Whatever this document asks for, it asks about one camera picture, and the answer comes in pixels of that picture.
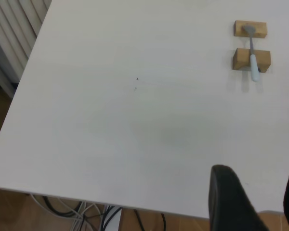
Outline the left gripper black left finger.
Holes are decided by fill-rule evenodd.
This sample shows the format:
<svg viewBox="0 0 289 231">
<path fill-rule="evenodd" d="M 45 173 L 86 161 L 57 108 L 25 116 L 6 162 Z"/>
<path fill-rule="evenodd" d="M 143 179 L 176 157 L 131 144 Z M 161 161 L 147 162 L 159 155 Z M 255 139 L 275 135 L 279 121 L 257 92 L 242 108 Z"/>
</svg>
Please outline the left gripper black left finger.
<svg viewBox="0 0 289 231">
<path fill-rule="evenodd" d="M 267 231 L 249 201 L 236 173 L 214 165 L 210 172 L 209 220 L 211 231 Z"/>
</svg>

